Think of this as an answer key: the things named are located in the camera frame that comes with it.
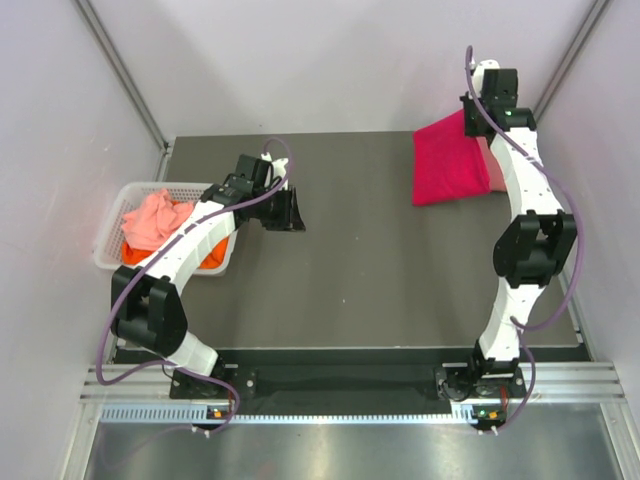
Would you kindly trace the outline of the magenta t shirt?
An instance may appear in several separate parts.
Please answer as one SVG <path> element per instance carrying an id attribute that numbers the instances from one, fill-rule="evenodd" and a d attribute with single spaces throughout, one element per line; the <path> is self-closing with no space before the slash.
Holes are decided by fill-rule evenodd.
<path id="1" fill-rule="evenodd" d="M 491 191 L 478 141 L 465 135 L 463 110 L 415 131 L 412 140 L 414 206 L 455 201 Z"/>

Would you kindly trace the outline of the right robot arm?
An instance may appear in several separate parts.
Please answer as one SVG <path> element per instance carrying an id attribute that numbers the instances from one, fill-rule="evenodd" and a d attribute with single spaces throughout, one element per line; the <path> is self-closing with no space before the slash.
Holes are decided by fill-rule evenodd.
<path id="1" fill-rule="evenodd" d="M 536 121 L 530 109 L 517 104 L 517 71 L 485 60 L 470 67 L 467 76 L 470 88 L 461 98 L 464 133 L 486 139 L 511 210 L 511 222 L 493 249 L 496 298 L 466 372 L 469 388 L 487 396 L 515 380 L 519 334 L 539 297 L 563 270 L 577 226 L 541 170 Z"/>

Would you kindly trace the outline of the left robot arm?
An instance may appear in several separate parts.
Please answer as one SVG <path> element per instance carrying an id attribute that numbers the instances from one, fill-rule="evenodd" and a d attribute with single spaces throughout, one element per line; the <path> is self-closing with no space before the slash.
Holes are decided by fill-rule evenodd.
<path id="1" fill-rule="evenodd" d="M 268 231 L 303 232 L 288 158 L 242 155 L 234 172 L 212 184 L 194 210 L 158 251 L 112 276 L 111 333 L 171 364 L 192 372 L 192 384 L 205 396 L 226 387 L 217 351 L 190 332 L 181 301 L 187 282 L 222 240 L 255 219 Z"/>

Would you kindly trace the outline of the folded salmon pink t shirt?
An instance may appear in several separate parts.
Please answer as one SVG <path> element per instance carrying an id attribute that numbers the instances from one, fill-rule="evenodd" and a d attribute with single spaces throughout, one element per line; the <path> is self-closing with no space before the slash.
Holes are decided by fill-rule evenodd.
<path id="1" fill-rule="evenodd" d="M 478 137 L 477 144 L 485 162 L 490 190 L 492 192 L 506 192 L 507 189 L 501 167 L 491 152 L 487 140 L 484 137 Z"/>

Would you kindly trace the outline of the light pink t shirt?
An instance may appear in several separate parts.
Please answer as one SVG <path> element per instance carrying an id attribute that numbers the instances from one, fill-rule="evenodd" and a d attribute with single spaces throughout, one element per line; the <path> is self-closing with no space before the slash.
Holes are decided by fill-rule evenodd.
<path id="1" fill-rule="evenodd" d="M 147 195 L 140 207 L 123 215 L 126 243 L 133 249 L 158 250 L 189 218 L 193 202 L 176 202 L 167 189 Z"/>

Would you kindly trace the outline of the white plastic basket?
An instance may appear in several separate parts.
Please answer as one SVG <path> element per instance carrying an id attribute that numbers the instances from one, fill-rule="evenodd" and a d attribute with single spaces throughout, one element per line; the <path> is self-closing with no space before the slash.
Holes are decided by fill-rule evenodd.
<path id="1" fill-rule="evenodd" d="M 121 228 L 123 216 L 136 210 L 145 198 L 166 189 L 174 203 L 194 204 L 210 183 L 189 182 L 133 182 L 125 185 L 114 201 L 97 237 L 93 251 L 97 267 L 116 270 L 122 263 L 122 245 L 125 237 Z"/>

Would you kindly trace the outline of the orange t shirt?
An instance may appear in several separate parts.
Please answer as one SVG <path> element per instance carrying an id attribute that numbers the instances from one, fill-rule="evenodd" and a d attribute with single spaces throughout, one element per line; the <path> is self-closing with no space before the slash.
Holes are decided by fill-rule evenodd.
<path id="1" fill-rule="evenodd" d="M 225 258 L 229 238 L 220 241 L 202 261 L 200 269 L 212 270 L 219 268 Z M 122 262 L 127 265 L 136 265 L 152 254 L 152 251 L 132 248 L 126 241 L 121 248 Z"/>

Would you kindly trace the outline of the aluminium frame rail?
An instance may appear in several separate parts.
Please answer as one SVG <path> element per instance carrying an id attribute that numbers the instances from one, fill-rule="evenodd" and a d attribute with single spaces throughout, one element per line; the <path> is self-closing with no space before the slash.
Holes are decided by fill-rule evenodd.
<path id="1" fill-rule="evenodd" d="M 572 34 L 568 45 L 564 48 L 559 62 L 554 67 L 549 80 L 535 104 L 533 113 L 537 121 L 544 117 L 612 4 L 612 0 L 594 0 L 589 2 L 586 13 Z"/>
<path id="2" fill-rule="evenodd" d="M 166 152 L 169 148 L 169 142 L 154 119 L 151 110 L 138 89 L 133 76 L 122 59 L 114 41 L 111 39 L 93 3 L 89 0 L 72 0 L 71 3 L 89 29 L 111 71 L 114 73 L 118 83 L 150 137 L 162 153 Z"/>

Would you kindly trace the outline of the left aluminium frame rail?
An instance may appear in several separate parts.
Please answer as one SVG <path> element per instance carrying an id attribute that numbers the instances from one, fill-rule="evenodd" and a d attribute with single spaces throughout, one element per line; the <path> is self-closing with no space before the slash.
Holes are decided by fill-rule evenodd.
<path id="1" fill-rule="evenodd" d="M 169 148 L 169 142 L 154 119 L 151 110 L 138 89 L 133 76 L 122 59 L 114 41 L 111 39 L 93 3 L 89 0 L 72 0 L 71 3 L 89 29 L 111 71 L 114 73 L 118 83 L 150 137 L 162 153 L 166 152 Z"/>

